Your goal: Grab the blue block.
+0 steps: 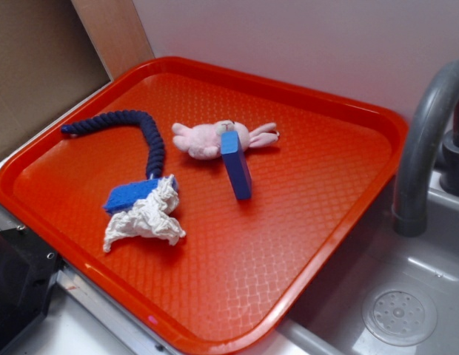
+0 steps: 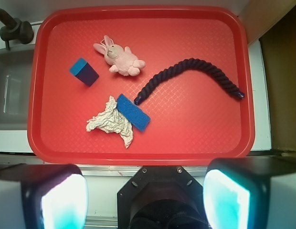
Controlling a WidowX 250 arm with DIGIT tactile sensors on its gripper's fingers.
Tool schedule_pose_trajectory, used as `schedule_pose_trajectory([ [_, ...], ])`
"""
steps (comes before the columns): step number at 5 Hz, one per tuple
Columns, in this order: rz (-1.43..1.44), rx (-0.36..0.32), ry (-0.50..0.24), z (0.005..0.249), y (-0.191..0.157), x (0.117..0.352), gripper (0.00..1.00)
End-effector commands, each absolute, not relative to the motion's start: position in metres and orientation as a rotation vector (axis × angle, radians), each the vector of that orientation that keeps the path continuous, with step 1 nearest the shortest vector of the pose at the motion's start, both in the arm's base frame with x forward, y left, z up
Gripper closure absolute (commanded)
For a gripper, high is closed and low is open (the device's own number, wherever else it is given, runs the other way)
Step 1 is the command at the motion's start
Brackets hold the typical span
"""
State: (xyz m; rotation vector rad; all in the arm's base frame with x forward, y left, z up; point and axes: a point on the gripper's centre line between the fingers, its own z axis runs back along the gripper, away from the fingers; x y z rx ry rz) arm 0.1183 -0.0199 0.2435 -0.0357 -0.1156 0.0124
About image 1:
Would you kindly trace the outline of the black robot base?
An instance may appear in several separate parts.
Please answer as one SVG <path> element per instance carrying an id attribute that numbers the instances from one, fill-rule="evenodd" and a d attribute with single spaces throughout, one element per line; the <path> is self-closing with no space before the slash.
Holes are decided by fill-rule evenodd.
<path id="1" fill-rule="evenodd" d="M 60 262 L 31 229 L 0 231 L 0 354 L 46 318 Z"/>

